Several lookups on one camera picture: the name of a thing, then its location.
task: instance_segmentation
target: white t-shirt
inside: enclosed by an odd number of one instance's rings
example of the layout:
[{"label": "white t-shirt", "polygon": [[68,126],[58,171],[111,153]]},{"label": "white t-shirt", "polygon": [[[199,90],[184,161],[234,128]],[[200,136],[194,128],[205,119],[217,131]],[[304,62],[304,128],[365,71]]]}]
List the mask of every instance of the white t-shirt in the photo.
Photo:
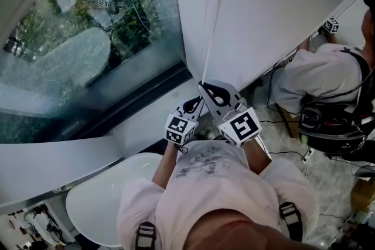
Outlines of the white t-shirt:
[{"label": "white t-shirt", "polygon": [[279,205],[290,201],[302,215],[304,237],[319,217],[318,197],[296,166],[278,159],[258,176],[248,166],[243,149],[226,141],[194,141],[179,155],[164,190],[142,179],[126,186],[117,227],[125,250],[134,249],[141,222],[156,226],[157,250],[182,249],[200,217],[236,210],[256,223],[281,231]]},{"label": "white t-shirt", "polygon": [[[362,82],[358,61],[344,45],[323,44],[315,53],[297,51],[293,61],[285,68],[274,72],[271,87],[271,101],[287,111],[298,114],[301,99],[309,94],[319,99],[348,92]],[[359,54],[354,48],[351,52]],[[325,102],[355,102],[358,90]]]}]

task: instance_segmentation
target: floor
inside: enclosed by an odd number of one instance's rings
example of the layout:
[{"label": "floor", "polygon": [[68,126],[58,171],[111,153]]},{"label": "floor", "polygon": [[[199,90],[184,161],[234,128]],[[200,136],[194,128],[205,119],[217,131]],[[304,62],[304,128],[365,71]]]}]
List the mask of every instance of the floor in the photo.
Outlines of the floor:
[{"label": "floor", "polygon": [[[281,121],[279,113],[271,111],[267,107],[256,109],[255,111],[260,121]],[[210,114],[201,117],[199,122],[198,132],[200,134],[204,135],[207,132],[219,134],[212,125]],[[284,123],[262,123],[260,136],[269,152],[296,151],[305,155],[308,151],[306,146],[299,140],[289,137]],[[320,214],[326,214],[319,217],[318,226],[310,235],[308,243],[327,249],[339,233],[343,220],[351,213],[350,192],[356,182],[356,178],[352,175],[352,166],[344,162],[329,160],[323,153],[317,151],[313,153],[309,163],[306,165],[296,153],[272,154],[271,156],[273,159],[277,157],[289,159],[301,171],[307,168],[306,177],[318,192],[321,207]]]}]

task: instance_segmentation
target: person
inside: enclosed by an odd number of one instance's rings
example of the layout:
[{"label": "person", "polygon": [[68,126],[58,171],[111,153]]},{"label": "person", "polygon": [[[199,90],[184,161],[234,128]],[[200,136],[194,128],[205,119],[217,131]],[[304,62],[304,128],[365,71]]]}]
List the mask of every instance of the person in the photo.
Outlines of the person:
[{"label": "person", "polygon": [[319,218],[311,184],[286,159],[271,160],[255,139],[236,148],[226,141],[194,141],[180,153],[168,143],[152,181],[123,191],[117,228],[124,249],[136,249],[140,223],[156,227],[156,250],[300,249],[281,219],[281,204],[301,214],[303,239]]},{"label": "person", "polygon": [[[334,35],[325,34],[328,43],[320,46],[315,53],[309,52],[310,38],[302,42],[293,60],[284,68],[274,72],[271,82],[255,89],[253,106],[265,104],[265,94],[270,93],[270,103],[277,103],[287,112],[297,115],[301,112],[302,99],[309,95],[311,100],[330,97],[348,92],[357,87],[362,78],[359,62],[346,52],[358,54],[364,59],[369,70],[375,66],[374,58],[374,23],[368,10],[362,22],[362,34],[365,45],[362,50],[338,44]],[[355,103],[359,90],[348,95],[323,100],[323,102]]]}]

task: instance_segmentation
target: glass pane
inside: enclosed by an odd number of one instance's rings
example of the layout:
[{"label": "glass pane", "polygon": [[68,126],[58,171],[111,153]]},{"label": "glass pane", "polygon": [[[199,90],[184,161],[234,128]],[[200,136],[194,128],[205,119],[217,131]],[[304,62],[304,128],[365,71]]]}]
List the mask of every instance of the glass pane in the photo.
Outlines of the glass pane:
[{"label": "glass pane", "polygon": [[184,60],[177,0],[36,0],[0,53],[0,143],[64,139]]}]

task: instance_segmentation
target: window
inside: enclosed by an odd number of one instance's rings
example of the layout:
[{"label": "window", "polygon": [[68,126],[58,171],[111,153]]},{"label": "window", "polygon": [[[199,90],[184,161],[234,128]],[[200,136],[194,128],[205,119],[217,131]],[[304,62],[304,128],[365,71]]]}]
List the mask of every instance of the window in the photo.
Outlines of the window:
[{"label": "window", "polygon": [[36,0],[0,54],[0,143],[67,139],[184,60],[177,0]]}]

